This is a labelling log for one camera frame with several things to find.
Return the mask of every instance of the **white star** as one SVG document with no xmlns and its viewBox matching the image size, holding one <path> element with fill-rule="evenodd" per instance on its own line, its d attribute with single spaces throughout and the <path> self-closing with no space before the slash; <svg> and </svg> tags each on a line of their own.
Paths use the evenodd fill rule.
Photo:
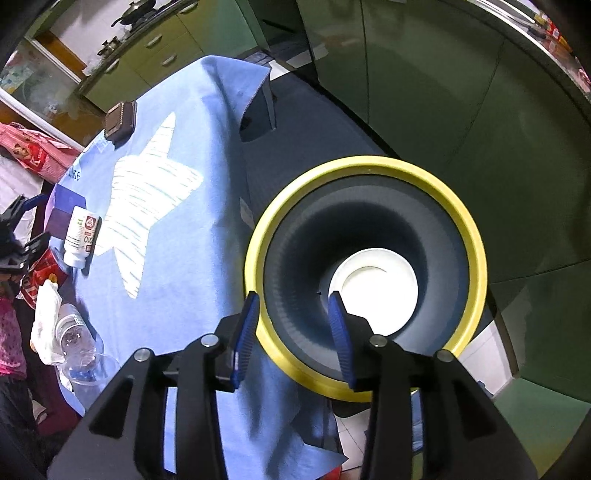
<svg viewBox="0 0 591 480">
<path fill-rule="evenodd" d="M 142 153 L 120 158 L 111 202 L 96 238 L 95 255 L 113 248 L 125 290 L 138 296 L 150 229 L 203 181 L 196 170 L 168 158 L 175 114 L 160 125 Z"/>
</svg>

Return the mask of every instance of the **yellow rim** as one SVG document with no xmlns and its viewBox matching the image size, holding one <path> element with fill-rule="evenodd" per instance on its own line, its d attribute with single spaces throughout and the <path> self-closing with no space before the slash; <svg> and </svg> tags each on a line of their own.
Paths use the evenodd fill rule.
<svg viewBox="0 0 591 480">
<path fill-rule="evenodd" d="M 246 253 L 244 268 L 246 291 L 261 297 L 261 316 L 256 336 L 265 352 L 289 377 L 300 385 L 337 400 L 367 402 L 371 393 L 353 392 L 347 383 L 319 374 L 295 357 L 277 335 L 263 291 L 264 262 L 277 226 L 287 212 L 312 190 L 342 177 L 360 174 L 385 175 L 406 181 L 435 199 L 449 214 L 460 232 L 468 257 L 470 284 L 460 323 L 444 348 L 458 356 L 471 340 L 480 320 L 486 297 L 487 273 L 484 246 L 470 213 L 460 199 L 439 179 L 415 165 L 387 157 L 341 158 L 307 171 L 271 202 L 258 222 Z"/>
</svg>

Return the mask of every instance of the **blue tablecloth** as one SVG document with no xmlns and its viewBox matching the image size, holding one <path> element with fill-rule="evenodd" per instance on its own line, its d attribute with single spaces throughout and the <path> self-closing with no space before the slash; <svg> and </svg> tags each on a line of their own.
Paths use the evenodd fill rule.
<svg viewBox="0 0 591 480">
<path fill-rule="evenodd" d="M 86 268 L 60 293 L 120 363 L 142 346 L 181 350 L 241 309 L 252 215 L 239 124 L 268 73 L 200 59 L 138 100 L 127 143 L 114 149 L 99 134 L 60 182 L 103 219 Z M 171 392 L 165 425 L 172 471 L 175 399 Z M 312 480 L 345 460 L 332 451 L 327 400 L 290 380 L 258 344 L 239 391 L 217 400 L 230 480 Z"/>
</svg>

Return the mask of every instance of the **pink bag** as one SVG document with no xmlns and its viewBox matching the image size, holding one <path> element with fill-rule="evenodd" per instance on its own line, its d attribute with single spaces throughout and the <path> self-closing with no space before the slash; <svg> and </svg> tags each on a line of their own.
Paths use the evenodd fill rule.
<svg viewBox="0 0 591 480">
<path fill-rule="evenodd" d="M 0 145 L 24 168 L 58 183 L 81 153 L 44 133 L 17 123 L 0 124 Z"/>
</svg>

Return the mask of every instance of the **pink fabric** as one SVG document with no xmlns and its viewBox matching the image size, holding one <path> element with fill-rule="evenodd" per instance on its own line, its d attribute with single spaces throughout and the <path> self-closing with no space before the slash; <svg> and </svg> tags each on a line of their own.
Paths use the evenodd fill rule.
<svg viewBox="0 0 591 480">
<path fill-rule="evenodd" d="M 23 167 L 58 183 L 80 154 L 53 137 L 20 124 L 0 124 L 0 145 Z"/>
<path fill-rule="evenodd" d="M 0 375 L 27 377 L 21 328 L 12 302 L 5 297 L 0 297 Z"/>
</svg>

